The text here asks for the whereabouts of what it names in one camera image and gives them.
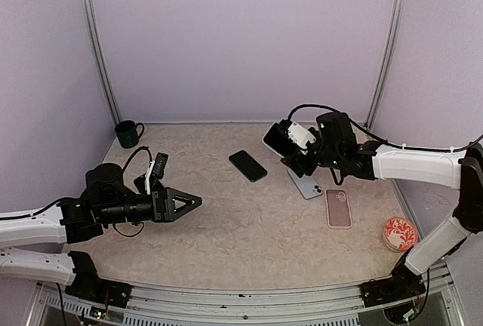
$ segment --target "pink phone case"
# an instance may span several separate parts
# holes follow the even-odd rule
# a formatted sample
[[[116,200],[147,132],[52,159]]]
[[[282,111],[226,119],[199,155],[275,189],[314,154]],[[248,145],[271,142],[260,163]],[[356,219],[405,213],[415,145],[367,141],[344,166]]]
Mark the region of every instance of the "pink phone case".
[[[352,226],[349,197],[344,190],[329,189],[325,192],[327,224],[332,229],[349,229]]]

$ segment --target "wall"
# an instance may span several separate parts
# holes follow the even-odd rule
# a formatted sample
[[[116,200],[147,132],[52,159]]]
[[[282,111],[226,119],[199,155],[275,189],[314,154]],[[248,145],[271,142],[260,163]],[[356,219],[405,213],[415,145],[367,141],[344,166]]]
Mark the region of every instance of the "wall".
[[[78,195],[112,141],[80,0],[0,0],[0,212]],[[0,280],[2,325],[35,282]]]
[[[387,88],[374,130],[399,143],[464,146],[483,131],[483,0],[405,0]],[[426,234],[457,204],[458,192],[399,184]],[[483,238],[449,257],[473,325],[481,324]]]
[[[94,7],[125,118],[272,121],[315,102],[364,121],[392,2],[94,0]]]

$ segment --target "smartphone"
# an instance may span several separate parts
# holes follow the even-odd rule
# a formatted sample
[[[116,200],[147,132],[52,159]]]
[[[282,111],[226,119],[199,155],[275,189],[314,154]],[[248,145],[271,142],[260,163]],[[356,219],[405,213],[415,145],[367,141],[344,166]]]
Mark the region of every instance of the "smartphone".
[[[273,124],[263,136],[263,143],[282,158],[293,154],[298,149],[297,145],[280,133],[277,123]]]
[[[267,175],[267,172],[263,166],[244,150],[238,151],[236,154],[231,155],[228,159],[251,182],[260,180],[262,177]]]
[[[349,198],[344,190],[325,191],[327,202],[327,224],[332,229],[349,229],[352,226],[352,216]]]
[[[299,189],[300,194],[309,200],[316,198],[324,193],[320,185],[315,181],[314,177],[308,177],[304,175],[303,177],[298,177],[292,170],[287,170],[288,175],[294,181],[295,185]]]

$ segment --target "ventilation grille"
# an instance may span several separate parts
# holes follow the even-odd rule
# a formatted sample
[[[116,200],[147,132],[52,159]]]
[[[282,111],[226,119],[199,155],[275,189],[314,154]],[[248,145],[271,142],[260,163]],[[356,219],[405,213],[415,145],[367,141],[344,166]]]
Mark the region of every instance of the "ventilation grille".
[[[52,296],[51,294],[47,295],[47,304],[49,306],[53,306],[57,309],[60,309],[60,299],[59,297]],[[83,305],[79,305],[77,302],[74,303],[70,300],[66,300],[64,298],[63,300],[63,308],[66,310],[66,312],[70,312],[76,315],[81,315],[82,311],[84,311],[85,315],[89,314],[89,308]]]
[[[205,323],[198,322],[173,322],[162,320],[159,318],[149,318],[139,315],[125,314],[123,326],[196,326]],[[357,315],[343,316],[339,318],[329,318],[321,321],[312,321],[309,324],[298,324],[295,322],[284,323],[287,326],[359,326],[359,317]]]

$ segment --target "mug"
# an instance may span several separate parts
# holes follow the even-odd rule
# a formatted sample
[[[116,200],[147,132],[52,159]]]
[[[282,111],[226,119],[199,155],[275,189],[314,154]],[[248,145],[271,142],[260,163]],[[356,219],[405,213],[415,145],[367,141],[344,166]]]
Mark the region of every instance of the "mug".
[[[140,134],[137,133],[137,128],[139,126],[142,127]],[[115,126],[114,131],[121,146],[125,149],[130,149],[131,147],[135,147],[139,143],[139,139],[144,134],[144,125],[140,122],[136,124],[134,121],[126,120],[123,122],[119,122]]]

